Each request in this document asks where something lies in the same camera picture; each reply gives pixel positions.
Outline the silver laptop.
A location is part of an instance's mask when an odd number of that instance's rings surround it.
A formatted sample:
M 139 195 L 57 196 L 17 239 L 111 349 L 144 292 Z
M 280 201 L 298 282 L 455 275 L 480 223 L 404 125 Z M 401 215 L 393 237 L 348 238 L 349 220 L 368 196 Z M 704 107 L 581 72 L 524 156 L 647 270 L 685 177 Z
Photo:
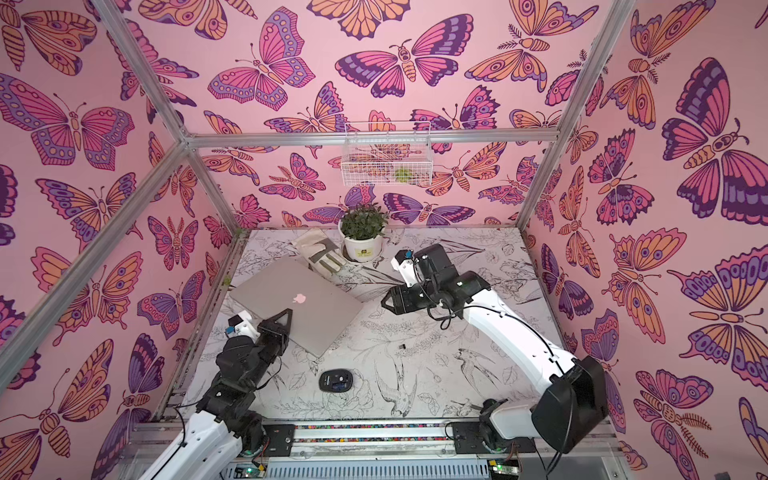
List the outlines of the silver laptop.
M 293 258 L 272 262 L 237 286 L 231 298 L 262 319 L 290 308 L 290 340 L 316 357 L 363 308 L 361 301 Z

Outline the black wireless mouse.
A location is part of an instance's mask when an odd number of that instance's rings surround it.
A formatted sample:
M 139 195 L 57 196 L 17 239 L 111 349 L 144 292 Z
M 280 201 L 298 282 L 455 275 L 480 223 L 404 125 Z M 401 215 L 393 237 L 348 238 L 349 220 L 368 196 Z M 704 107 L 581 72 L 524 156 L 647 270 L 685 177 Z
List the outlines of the black wireless mouse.
M 341 394 L 350 391 L 354 384 L 354 375 L 347 369 L 332 369 L 320 374 L 318 386 L 321 392 Z

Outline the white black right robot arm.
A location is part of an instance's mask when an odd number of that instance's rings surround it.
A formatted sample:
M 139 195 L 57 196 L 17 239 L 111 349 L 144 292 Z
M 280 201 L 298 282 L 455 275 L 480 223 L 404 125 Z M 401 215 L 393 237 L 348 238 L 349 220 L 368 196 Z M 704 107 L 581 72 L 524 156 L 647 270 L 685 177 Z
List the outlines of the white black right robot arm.
M 529 325 L 491 284 L 473 271 L 459 273 L 444 248 L 400 250 L 391 265 L 403 278 L 381 301 L 404 315 L 445 310 L 437 322 L 459 318 L 490 338 L 526 375 L 538 399 L 530 406 L 484 402 L 479 433 L 490 450 L 519 438 L 539 438 L 558 454 L 570 453 L 608 415 L 604 369 L 591 356 L 577 358 Z

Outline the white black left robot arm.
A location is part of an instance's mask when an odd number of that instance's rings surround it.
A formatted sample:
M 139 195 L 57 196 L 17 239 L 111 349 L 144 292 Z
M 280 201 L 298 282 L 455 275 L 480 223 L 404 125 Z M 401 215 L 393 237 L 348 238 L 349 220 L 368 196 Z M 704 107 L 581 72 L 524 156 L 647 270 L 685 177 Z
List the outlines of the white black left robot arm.
M 263 416 L 251 409 L 268 368 L 285 353 L 293 310 L 258 321 L 243 310 L 228 320 L 218 373 L 191 406 L 181 432 L 142 474 L 144 479 L 219 479 L 241 453 L 265 449 Z

